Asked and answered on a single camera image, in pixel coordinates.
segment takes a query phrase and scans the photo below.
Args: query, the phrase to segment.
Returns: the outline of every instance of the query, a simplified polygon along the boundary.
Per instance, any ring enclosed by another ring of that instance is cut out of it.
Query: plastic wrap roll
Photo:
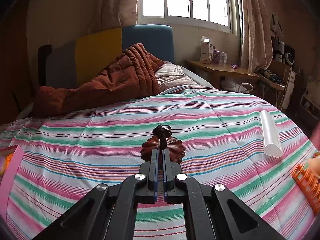
[[[283,154],[279,131],[273,121],[272,116],[265,110],[260,113],[260,122],[262,127],[263,151],[265,155],[281,157]]]

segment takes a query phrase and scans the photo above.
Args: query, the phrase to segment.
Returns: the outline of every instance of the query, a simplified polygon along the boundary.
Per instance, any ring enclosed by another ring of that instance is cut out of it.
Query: mattress
[[[263,153],[259,113],[279,130],[281,158]],[[99,183],[121,183],[139,170],[141,145],[158,124],[183,141],[184,173],[223,183],[286,239],[301,239],[314,220],[292,168],[316,149],[282,112],[252,95],[181,86],[157,96],[0,127],[0,146],[25,154],[11,188],[6,222],[32,239]],[[186,239],[181,204],[140,204],[134,239]]]

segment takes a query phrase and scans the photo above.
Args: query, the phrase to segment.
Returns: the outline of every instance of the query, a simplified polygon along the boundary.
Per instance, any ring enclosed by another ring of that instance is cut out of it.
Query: brown blanket
[[[157,95],[155,71],[163,63],[147,52],[141,43],[135,44],[77,89],[40,87],[32,109],[33,116],[66,114]]]

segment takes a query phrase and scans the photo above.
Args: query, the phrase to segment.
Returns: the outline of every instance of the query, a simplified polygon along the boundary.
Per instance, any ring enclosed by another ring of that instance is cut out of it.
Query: orange plastic rack
[[[314,173],[309,168],[304,168],[305,164],[296,165],[291,175],[317,215],[320,209],[320,184]]]

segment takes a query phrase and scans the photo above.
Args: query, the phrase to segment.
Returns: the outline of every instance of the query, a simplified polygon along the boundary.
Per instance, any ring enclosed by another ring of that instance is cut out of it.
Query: brown glass object
[[[153,136],[142,145],[141,159],[148,162],[151,160],[152,150],[160,147],[169,150],[170,160],[175,163],[181,163],[185,156],[185,147],[182,141],[171,136],[171,127],[168,125],[158,125],[153,131]]]

